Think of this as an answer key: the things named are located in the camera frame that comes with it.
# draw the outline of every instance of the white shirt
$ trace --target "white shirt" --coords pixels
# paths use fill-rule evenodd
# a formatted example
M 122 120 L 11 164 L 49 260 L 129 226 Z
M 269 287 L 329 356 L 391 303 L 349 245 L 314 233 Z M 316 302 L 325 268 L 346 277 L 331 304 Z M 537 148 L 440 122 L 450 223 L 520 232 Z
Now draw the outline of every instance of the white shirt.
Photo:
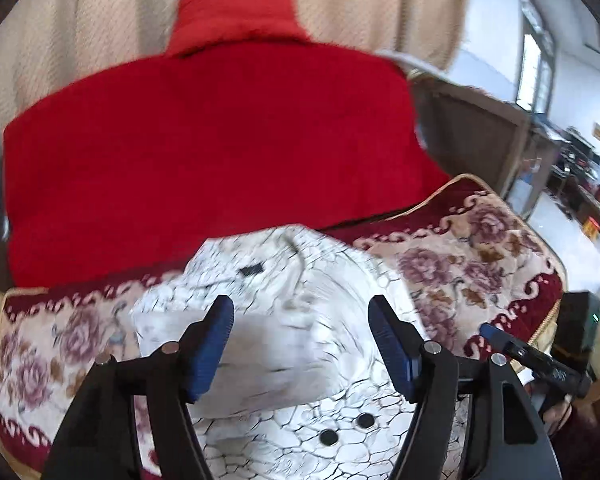
M 425 332 L 404 281 L 381 260 L 304 226 L 207 240 L 184 273 L 132 309 L 142 355 L 178 340 L 219 294 L 235 323 L 192 415 L 221 418 L 322 400 L 369 378 L 380 359 L 367 322 L 384 294 Z

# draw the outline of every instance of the desk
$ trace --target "desk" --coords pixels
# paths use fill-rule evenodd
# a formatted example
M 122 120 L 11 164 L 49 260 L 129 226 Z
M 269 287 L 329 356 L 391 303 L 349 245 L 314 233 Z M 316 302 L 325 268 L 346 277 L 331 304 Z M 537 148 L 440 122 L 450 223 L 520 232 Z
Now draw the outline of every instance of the desk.
M 582 186 L 578 186 L 578 193 L 583 199 L 583 202 L 576 214 L 578 222 L 584 224 L 584 222 L 587 221 L 587 218 L 593 216 L 593 218 L 595 218 L 600 224 L 600 202 L 598 202 L 598 200 Z

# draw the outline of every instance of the pink rose pattern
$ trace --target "pink rose pattern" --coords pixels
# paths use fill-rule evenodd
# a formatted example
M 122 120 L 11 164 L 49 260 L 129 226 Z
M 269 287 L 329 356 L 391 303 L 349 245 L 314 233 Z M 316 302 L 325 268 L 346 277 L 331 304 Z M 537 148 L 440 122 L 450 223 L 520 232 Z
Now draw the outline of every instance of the pink rose pattern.
M 490 204 L 481 204 L 469 211 L 471 236 L 479 244 L 500 243 L 510 228 L 510 216 Z
M 59 351 L 66 364 L 87 365 L 100 349 L 101 339 L 98 311 L 90 306 L 78 308 L 59 333 Z M 39 408 L 49 400 L 54 383 L 62 380 L 58 363 L 54 375 L 53 363 L 39 355 L 19 329 L 7 332 L 0 341 L 0 394 L 7 395 L 9 404 L 19 411 Z
M 24 406 L 33 410 L 51 396 L 49 364 L 35 352 L 27 352 L 16 372 L 16 391 Z
M 503 270 L 495 263 L 469 262 L 464 268 L 464 277 L 482 292 L 497 294 L 502 290 Z
M 398 264 L 411 283 L 435 286 L 451 281 L 447 257 L 428 249 L 409 249 L 400 257 Z
M 67 364 L 86 363 L 96 357 L 100 345 L 100 315 L 90 306 L 71 314 L 60 336 L 60 352 Z
M 2 337 L 2 340 L 0 341 L 0 364 L 4 368 L 7 368 L 11 363 L 11 360 L 13 359 L 13 354 L 18 348 L 19 343 L 20 338 L 18 330 L 6 333 Z
M 458 302 L 465 302 L 472 308 L 487 308 L 488 304 L 497 301 L 506 286 L 504 261 L 499 258 L 491 261 L 489 256 L 499 253 L 503 258 L 513 258 L 520 254 L 520 246 L 533 253 L 544 253 L 532 235 L 520 229 L 515 218 L 497 206 L 479 203 L 463 217 L 457 221 L 469 224 L 470 235 L 459 240 L 473 248 L 473 259 L 421 247 L 410 248 L 398 257 L 399 269 L 410 289 L 418 291 L 414 304 L 427 335 L 449 349 L 457 342 L 456 337 L 460 337 L 455 321 Z M 513 246 L 502 244 L 511 230 L 516 230 L 516 239 L 520 241 L 515 254 Z M 488 244 L 494 250 L 497 247 L 497 251 L 482 250 L 481 253 L 475 244 Z
M 429 338 L 451 350 L 458 332 L 454 322 L 454 309 L 448 303 L 430 297 L 421 296 L 413 303 Z

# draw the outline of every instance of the white patterned cloth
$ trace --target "white patterned cloth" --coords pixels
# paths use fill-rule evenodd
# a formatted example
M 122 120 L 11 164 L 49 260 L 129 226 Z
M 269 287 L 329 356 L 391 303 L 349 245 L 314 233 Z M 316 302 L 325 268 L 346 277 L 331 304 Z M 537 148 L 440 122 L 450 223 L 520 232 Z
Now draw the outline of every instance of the white patterned cloth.
M 181 276 L 149 289 L 131 313 L 142 355 L 204 317 L 219 294 L 236 319 L 199 416 L 222 417 L 325 399 L 365 380 L 378 348 L 366 321 L 384 294 L 424 328 L 404 280 L 381 260 L 302 226 L 207 240 Z
M 414 406 L 393 388 L 366 313 L 368 301 L 384 294 L 400 319 L 425 334 L 398 273 L 302 226 L 208 240 L 181 276 L 133 307 L 142 354 L 179 339 L 218 294 L 232 298 L 236 321 L 211 390 L 190 407 L 214 477 L 388 478 Z M 373 415 L 369 428 L 358 421 L 363 413 Z M 456 413 L 443 478 L 458 466 L 463 413 Z M 337 434 L 332 446 L 320 440 L 325 430 Z M 150 456 L 149 432 L 139 444 L 141 456 Z M 143 465 L 159 471 L 154 462 Z

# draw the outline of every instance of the black device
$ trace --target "black device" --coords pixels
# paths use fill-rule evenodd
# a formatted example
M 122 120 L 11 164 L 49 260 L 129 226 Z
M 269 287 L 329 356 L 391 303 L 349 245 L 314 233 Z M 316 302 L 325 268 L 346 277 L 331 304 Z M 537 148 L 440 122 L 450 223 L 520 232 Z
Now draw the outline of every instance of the black device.
M 591 292 L 566 292 L 560 300 L 551 356 L 583 374 L 600 320 L 600 299 Z
M 571 142 L 573 149 L 578 154 L 586 159 L 590 160 L 595 155 L 593 144 L 585 140 L 580 134 L 574 133 L 574 131 L 567 130 L 568 141 Z
M 147 397 L 163 478 L 211 480 L 186 404 L 208 390 L 233 320 L 233 303 L 218 296 L 179 342 L 149 357 L 117 362 L 99 355 L 62 421 L 42 480 L 139 479 L 135 395 Z M 384 296 L 369 303 L 368 322 L 395 389 L 416 403 L 391 479 L 440 478 L 458 395 L 471 396 L 459 479 L 560 479 L 542 422 L 504 355 L 471 360 L 423 341 Z
M 529 368 L 538 387 L 532 394 L 531 403 L 542 417 L 546 410 L 564 400 L 565 395 L 584 398 L 591 387 L 591 378 L 586 372 L 569 368 L 562 362 L 533 348 L 520 339 L 483 323 L 480 335 L 487 339 L 498 352 L 515 359 Z

